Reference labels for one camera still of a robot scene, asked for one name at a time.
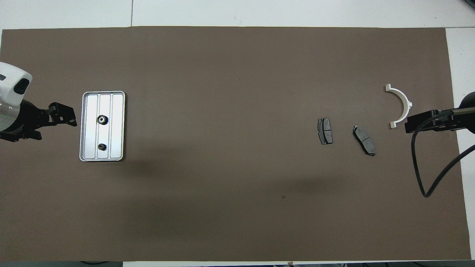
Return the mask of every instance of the white tile floor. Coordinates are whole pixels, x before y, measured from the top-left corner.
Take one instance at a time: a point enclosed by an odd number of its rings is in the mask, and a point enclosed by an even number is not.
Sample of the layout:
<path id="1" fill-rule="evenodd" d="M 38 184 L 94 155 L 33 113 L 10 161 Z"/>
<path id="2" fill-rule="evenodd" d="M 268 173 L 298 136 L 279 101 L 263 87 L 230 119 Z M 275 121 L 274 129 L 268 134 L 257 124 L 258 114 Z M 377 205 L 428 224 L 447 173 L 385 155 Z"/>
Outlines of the white tile floor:
<path id="1" fill-rule="evenodd" d="M 454 105 L 458 106 L 464 95 L 475 90 L 475 9 L 463 0 L 0 0 L 0 30 L 145 25 L 443 27 L 448 28 Z M 475 135 L 467 130 L 458 131 L 457 137 L 460 151 L 475 143 Z M 475 154 L 462 160 L 471 252 L 475 259 L 474 162 Z"/>

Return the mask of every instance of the brown table surface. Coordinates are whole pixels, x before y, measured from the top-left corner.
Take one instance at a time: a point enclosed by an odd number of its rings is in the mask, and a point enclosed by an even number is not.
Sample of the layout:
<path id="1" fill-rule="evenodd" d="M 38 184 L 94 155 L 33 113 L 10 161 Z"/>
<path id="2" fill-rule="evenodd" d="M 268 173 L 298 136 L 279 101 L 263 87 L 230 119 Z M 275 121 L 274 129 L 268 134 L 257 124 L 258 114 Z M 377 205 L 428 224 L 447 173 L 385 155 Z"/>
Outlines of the brown table surface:
<path id="1" fill-rule="evenodd" d="M 84 92 L 127 94 L 121 162 L 80 161 L 80 127 L 0 143 L 2 261 L 470 258 L 460 166 L 423 198 L 384 91 L 453 107 L 444 29 L 4 30 L 0 60 L 79 121 Z M 420 134 L 426 186 L 457 154 L 455 133 Z"/>

